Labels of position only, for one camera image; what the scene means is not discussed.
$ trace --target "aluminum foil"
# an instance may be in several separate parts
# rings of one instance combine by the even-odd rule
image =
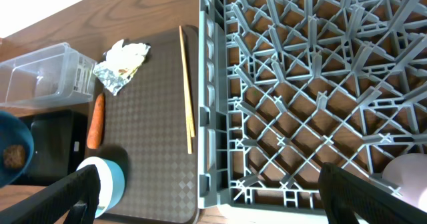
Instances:
[[[150,46],[144,43],[131,43],[123,46],[124,40],[118,41],[107,52],[105,61],[93,68],[93,74],[104,87],[117,95],[128,84],[138,68],[145,61]]]

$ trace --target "wooden surface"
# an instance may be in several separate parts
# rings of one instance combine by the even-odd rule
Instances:
[[[83,0],[16,34],[3,39],[0,61],[53,44],[68,42],[80,53],[100,60],[120,39],[138,39],[179,25],[198,24],[199,0]],[[91,113],[93,105],[71,108]],[[2,108],[16,116],[52,111]],[[7,186],[0,189],[0,209],[40,191],[42,187]],[[201,212],[200,223],[228,223],[218,209]],[[111,223],[96,220],[95,223]]]

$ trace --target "wooden chopstick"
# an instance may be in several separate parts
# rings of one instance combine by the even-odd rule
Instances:
[[[184,36],[183,36],[181,26],[179,26],[179,40],[181,42],[182,72],[183,72],[184,101],[185,101],[185,122],[187,125],[187,148],[188,148],[188,154],[192,154],[193,145],[191,143],[191,138],[195,137],[193,105],[191,104],[191,95],[189,92],[187,59],[185,58],[185,44],[184,44]]]

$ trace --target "food in bowl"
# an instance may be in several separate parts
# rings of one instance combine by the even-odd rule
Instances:
[[[7,169],[21,169],[25,165],[25,149],[22,145],[11,145],[3,151],[3,164]]]

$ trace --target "dish rack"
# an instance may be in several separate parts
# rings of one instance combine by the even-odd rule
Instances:
[[[393,195],[427,141],[427,0],[200,0],[199,208],[324,214],[323,162]]]

